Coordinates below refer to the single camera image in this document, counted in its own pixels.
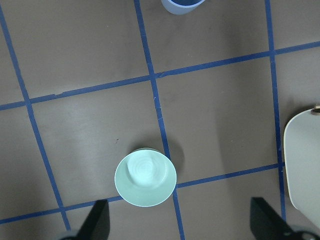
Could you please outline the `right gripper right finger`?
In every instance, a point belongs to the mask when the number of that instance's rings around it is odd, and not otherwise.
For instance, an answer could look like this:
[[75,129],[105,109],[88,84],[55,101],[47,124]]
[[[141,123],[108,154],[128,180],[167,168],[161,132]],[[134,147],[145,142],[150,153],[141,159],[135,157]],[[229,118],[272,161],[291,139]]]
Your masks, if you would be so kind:
[[250,230],[256,240],[287,240],[293,234],[263,197],[250,200]]

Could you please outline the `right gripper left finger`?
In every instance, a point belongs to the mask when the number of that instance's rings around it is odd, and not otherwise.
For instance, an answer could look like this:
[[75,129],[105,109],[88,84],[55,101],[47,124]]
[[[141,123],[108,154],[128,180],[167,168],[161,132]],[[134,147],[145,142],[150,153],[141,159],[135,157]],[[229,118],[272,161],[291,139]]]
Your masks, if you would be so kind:
[[110,212],[107,200],[97,200],[79,229],[77,240],[107,240],[110,234]]

